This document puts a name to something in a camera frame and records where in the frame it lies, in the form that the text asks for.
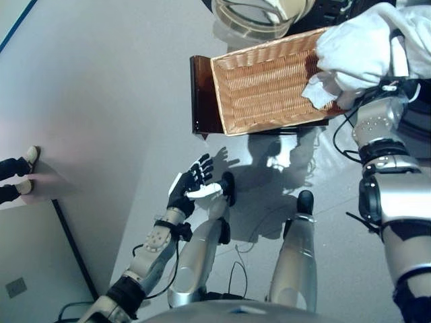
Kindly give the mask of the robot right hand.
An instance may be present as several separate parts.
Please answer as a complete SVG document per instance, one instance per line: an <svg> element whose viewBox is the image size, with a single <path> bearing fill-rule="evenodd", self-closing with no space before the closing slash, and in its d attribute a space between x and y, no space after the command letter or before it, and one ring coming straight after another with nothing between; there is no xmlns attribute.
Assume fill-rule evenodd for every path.
<svg viewBox="0 0 431 323"><path fill-rule="evenodd" d="M414 102L421 91L420 81L409 76L409 63L405 47L405 36L396 29L389 36L390 61L388 73L383 77L383 89L387 92L397 92Z"/></svg>

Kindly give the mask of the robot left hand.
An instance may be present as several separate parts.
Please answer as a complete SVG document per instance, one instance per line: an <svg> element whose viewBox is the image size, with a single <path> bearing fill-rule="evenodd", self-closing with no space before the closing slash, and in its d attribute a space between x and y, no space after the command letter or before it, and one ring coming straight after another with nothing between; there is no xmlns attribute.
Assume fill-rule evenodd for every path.
<svg viewBox="0 0 431 323"><path fill-rule="evenodd" d="M189 217L195 210L194 201L223 190L219 182L212 179L213 160L208 153L194 161L190 168L178 173L168 191L167 209L176 208Z"/></svg>

